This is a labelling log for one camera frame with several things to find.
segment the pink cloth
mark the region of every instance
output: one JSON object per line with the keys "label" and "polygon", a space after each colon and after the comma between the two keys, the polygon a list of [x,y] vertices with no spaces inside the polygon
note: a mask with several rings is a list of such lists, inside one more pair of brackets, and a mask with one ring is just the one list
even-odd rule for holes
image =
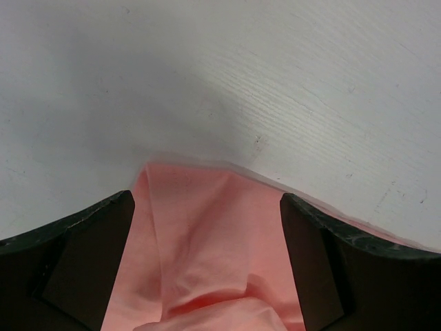
{"label": "pink cloth", "polygon": [[149,164],[102,331],[304,330],[279,201],[234,173]]}

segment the pink garment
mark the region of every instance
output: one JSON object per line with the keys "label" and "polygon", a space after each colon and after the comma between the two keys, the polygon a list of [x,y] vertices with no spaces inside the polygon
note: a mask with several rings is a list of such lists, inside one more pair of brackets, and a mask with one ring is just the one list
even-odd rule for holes
{"label": "pink garment", "polygon": [[232,172],[149,164],[102,331],[304,330],[282,192]]}

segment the white wooden surface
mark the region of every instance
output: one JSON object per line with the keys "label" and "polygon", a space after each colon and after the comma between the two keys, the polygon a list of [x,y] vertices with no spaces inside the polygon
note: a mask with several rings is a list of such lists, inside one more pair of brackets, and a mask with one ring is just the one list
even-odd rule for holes
{"label": "white wooden surface", "polygon": [[231,162],[441,251],[441,1],[1,0],[0,237]]}

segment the wood grain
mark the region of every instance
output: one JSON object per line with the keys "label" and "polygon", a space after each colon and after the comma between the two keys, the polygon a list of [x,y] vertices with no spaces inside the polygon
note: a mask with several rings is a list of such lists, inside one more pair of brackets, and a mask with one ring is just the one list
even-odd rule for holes
{"label": "wood grain", "polygon": [[2,237],[165,152],[441,251],[438,0],[3,0],[0,45]]}

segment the white painted wood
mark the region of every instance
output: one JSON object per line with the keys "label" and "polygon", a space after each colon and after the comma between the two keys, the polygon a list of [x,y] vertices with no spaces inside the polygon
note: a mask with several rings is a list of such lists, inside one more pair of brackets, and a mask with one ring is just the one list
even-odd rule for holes
{"label": "white painted wood", "polygon": [[231,162],[441,251],[441,1],[2,0],[0,236]]}

